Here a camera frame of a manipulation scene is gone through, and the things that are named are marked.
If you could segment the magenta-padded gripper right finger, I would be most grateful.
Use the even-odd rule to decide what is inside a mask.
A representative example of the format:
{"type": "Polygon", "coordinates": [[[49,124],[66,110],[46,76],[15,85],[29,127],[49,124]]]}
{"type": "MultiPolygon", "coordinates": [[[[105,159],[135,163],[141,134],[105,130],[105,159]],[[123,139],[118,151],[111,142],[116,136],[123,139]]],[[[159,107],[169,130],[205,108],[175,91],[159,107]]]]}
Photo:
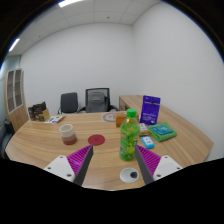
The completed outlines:
{"type": "Polygon", "coordinates": [[[168,155],[159,156],[139,145],[135,146],[134,154],[145,184],[160,180],[182,169],[182,167],[168,155]]]}

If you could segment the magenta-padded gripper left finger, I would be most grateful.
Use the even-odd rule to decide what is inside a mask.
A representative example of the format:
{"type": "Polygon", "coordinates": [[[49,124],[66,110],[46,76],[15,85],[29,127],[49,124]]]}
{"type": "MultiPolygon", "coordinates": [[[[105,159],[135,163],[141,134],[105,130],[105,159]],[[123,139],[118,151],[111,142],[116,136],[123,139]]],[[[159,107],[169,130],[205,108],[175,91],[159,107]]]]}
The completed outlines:
{"type": "Polygon", "coordinates": [[[92,156],[93,146],[88,145],[68,156],[59,155],[44,170],[81,186],[92,156]]]}

